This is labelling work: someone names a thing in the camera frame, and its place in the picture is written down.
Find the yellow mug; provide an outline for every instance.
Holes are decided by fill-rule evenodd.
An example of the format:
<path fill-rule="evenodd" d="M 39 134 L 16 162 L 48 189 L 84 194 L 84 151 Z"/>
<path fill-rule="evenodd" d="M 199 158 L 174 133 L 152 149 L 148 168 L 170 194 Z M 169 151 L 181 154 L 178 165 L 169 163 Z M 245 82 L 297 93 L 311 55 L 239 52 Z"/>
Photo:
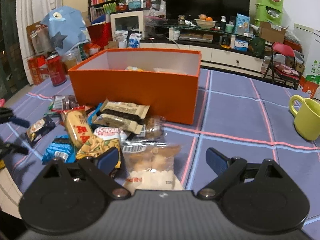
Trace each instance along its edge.
<path fill-rule="evenodd" d="M 293 103 L 299 101 L 299 111 L 294 109 Z M 298 134 L 308 141 L 314 141 L 320 135 L 320 105 L 310 99 L 295 95 L 290 98 L 289 109 L 294 116 L 294 127 Z"/>

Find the barcode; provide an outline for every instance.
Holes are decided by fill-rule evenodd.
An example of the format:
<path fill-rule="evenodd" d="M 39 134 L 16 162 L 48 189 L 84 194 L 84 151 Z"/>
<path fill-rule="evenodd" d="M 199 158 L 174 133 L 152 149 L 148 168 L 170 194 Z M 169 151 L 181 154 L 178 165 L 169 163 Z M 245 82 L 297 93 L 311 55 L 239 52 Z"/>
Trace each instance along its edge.
<path fill-rule="evenodd" d="M 63 100 L 64 100 L 64 97 L 56 97 L 53 102 L 53 109 L 63 110 Z"/>
<path fill-rule="evenodd" d="M 146 125 L 144 124 L 141 133 L 137 135 L 137 137 L 145 137 L 146 136 Z"/>
<path fill-rule="evenodd" d="M 64 162 L 66 162 L 66 160 L 68 159 L 68 154 L 63 153 L 63 152 L 59 152 L 59 151 L 55 151 L 54 153 L 54 157 L 55 158 L 62 158 L 64 160 Z"/>
<path fill-rule="evenodd" d="M 145 145 L 125 145 L 122 148 L 123 153 L 139 153 L 143 152 L 147 146 Z"/>

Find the floor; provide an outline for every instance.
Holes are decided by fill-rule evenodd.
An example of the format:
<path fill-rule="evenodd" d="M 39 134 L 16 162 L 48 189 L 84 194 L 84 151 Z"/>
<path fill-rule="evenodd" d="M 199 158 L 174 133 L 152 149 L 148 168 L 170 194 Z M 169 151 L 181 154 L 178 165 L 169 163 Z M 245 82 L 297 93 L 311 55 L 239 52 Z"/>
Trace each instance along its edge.
<path fill-rule="evenodd" d="M 33 86 L 27 85 L 20 91 L 18 91 L 12 98 L 6 103 L 5 107 L 11 107 L 15 104 L 22 96 L 32 90 Z M 11 175 L 7 168 L 0 170 L 0 207 L 1 209 L 17 218 L 21 218 L 18 210 L 18 204 L 22 193 L 13 182 Z"/>

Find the gray star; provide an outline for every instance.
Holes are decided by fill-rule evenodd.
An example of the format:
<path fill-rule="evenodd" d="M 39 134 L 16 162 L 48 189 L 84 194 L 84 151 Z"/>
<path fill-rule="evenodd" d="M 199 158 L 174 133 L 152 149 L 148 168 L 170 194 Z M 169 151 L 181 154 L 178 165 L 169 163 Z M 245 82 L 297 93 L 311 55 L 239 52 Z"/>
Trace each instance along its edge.
<path fill-rule="evenodd" d="M 50 42 L 53 45 L 54 48 L 63 49 L 63 40 L 68 37 L 67 35 L 61 35 L 61 32 L 57 32 L 56 35 L 54 35 Z"/>

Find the white curtain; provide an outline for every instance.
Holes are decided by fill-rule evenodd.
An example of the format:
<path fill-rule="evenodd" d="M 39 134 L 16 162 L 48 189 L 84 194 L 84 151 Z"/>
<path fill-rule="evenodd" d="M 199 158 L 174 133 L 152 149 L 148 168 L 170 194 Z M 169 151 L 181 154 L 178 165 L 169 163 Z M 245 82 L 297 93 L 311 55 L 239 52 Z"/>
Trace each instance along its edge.
<path fill-rule="evenodd" d="M 30 84 L 33 84 L 28 58 L 33 56 L 28 42 L 26 27 L 41 21 L 52 9 L 62 6 L 62 0 L 17 0 L 16 14 L 21 55 Z"/>

